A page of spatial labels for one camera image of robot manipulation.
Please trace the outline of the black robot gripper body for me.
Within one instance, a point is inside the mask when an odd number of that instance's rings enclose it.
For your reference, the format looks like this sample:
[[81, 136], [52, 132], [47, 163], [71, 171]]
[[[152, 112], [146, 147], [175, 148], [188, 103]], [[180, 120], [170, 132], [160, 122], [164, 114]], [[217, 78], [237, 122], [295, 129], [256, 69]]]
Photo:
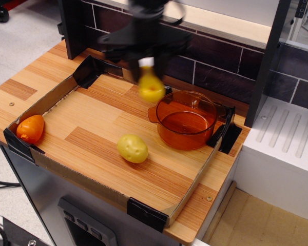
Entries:
[[166, 24], [162, 20], [162, 14], [151, 17], [134, 15], [126, 27], [99, 37], [97, 42], [104, 47], [107, 59], [114, 62], [146, 57], [153, 57], [156, 63], [169, 61], [187, 50], [193, 36], [176, 28], [182, 18]]

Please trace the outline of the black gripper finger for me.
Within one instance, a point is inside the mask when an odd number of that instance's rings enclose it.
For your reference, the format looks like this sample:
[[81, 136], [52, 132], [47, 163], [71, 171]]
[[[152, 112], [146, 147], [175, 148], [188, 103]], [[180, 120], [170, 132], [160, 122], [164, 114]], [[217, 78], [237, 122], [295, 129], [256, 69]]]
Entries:
[[173, 57], [172, 51], [155, 50], [154, 57], [154, 71], [158, 78], [163, 78], [169, 65], [169, 61]]
[[133, 80], [138, 83], [139, 79], [141, 78], [141, 68], [139, 65], [139, 60], [138, 59], [130, 59], [129, 62], [129, 70], [131, 72]]

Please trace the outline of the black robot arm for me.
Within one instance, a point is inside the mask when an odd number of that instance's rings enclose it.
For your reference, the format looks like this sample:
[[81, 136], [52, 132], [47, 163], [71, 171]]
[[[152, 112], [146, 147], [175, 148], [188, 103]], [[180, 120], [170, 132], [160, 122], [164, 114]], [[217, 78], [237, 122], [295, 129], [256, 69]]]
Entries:
[[185, 9], [179, 1], [182, 16], [169, 25], [161, 24], [164, 7], [168, 1], [129, 1], [132, 15], [130, 23], [115, 32], [98, 38], [105, 46], [105, 57], [114, 63], [123, 60], [128, 63], [133, 81], [141, 77], [139, 60], [152, 57], [155, 75], [162, 79], [168, 62], [189, 47], [192, 35], [175, 26], [183, 22]]

